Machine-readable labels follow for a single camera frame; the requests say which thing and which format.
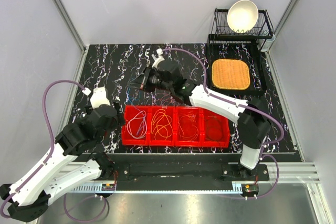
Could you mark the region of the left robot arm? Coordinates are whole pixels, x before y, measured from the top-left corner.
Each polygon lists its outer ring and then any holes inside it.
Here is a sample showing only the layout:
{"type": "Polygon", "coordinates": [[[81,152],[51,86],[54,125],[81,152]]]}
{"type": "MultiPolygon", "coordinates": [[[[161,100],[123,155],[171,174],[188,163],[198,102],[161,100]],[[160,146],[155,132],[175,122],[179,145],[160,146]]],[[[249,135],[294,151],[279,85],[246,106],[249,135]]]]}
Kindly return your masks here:
{"type": "Polygon", "coordinates": [[[1,185],[1,216],[30,222],[46,212],[58,198],[90,180],[114,178],[112,160],[96,153],[67,175],[56,175],[85,151],[94,148],[110,132],[125,123],[120,104],[90,109],[84,118],[67,124],[56,136],[55,145],[19,181],[1,185]]]}

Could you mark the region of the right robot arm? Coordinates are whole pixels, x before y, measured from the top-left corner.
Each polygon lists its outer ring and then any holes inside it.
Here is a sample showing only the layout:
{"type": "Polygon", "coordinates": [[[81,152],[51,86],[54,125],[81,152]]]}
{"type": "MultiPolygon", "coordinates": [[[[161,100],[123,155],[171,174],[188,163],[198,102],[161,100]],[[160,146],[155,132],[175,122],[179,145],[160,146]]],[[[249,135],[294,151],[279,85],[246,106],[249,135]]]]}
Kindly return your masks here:
{"type": "Polygon", "coordinates": [[[165,90],[178,103],[209,110],[235,123],[243,144],[239,176],[244,180],[256,176],[261,147],[271,128],[270,120],[258,110],[261,101],[234,99],[211,91],[184,78],[174,62],[147,65],[128,85],[144,92],[165,90]]]}

